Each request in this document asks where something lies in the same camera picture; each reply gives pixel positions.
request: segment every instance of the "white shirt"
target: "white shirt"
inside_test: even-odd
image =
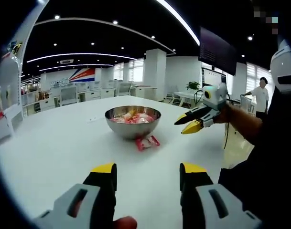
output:
[[[252,96],[256,97],[257,109],[256,111],[265,112],[266,101],[269,101],[269,93],[266,88],[256,87],[251,91]]]

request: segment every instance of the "metal bowl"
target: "metal bowl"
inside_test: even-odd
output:
[[[153,117],[154,121],[150,123],[127,124],[117,123],[110,120],[112,118],[117,118],[125,115],[131,110],[136,110],[137,113],[146,113]],[[160,117],[161,113],[159,111],[145,106],[119,106],[112,108],[105,113],[105,118],[110,129],[112,129],[113,132],[125,139],[137,139],[148,135],[156,128]]]

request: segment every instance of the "ceiling vent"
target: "ceiling vent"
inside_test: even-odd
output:
[[[73,63],[74,60],[63,60],[60,61],[60,64],[67,64],[67,63]]]

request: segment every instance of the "potted plant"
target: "potted plant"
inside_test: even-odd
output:
[[[186,89],[192,93],[195,93],[199,89],[199,82],[191,81],[187,83]]]

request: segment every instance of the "ceiling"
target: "ceiling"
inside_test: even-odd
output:
[[[203,26],[225,39],[237,50],[238,62],[252,62],[269,68],[270,58],[277,50],[271,29],[253,17],[250,0],[192,1],[167,0],[190,25],[199,38]],[[187,30],[156,0],[126,1],[67,1],[50,0],[37,22],[64,18],[88,18],[113,22],[135,30],[155,41],[117,26],[92,21],[54,20],[36,25],[27,43],[22,80],[43,72],[57,71],[60,60],[74,59],[72,64],[116,64],[129,59],[101,55],[72,55],[27,61],[62,53],[105,53],[130,58],[143,58],[151,49],[162,49],[177,56],[198,56],[199,47]],[[60,70],[72,69],[63,67]]]

